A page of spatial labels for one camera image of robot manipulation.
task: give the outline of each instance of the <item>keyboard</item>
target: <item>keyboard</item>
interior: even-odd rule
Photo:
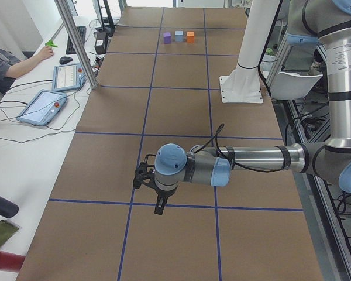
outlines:
[[[77,26],[78,33],[81,37],[82,43],[84,45],[84,40],[86,39],[86,27],[85,26]],[[75,49],[73,48],[73,43],[70,40],[70,37],[68,37],[68,44],[66,46],[66,52],[65,54],[76,54]]]

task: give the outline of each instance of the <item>black cylinder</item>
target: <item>black cylinder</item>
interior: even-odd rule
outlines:
[[[18,206],[0,196],[0,215],[6,218],[14,217],[18,213]]]

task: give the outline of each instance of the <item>person's hand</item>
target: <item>person's hand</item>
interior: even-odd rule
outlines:
[[[49,57],[53,56],[53,50],[49,46],[43,47],[37,54],[40,60],[48,59]]]

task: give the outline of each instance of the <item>black mouse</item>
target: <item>black mouse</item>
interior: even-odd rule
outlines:
[[[60,57],[60,64],[67,64],[73,60],[72,57]]]

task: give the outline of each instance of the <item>colored block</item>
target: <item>colored block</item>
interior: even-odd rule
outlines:
[[[164,44],[170,44],[171,43],[171,34],[170,32],[164,32]]]
[[[175,41],[176,42],[183,42],[183,31],[176,31],[175,32]]]
[[[193,31],[187,32],[186,42],[187,43],[194,43],[195,42],[195,32],[193,32]]]

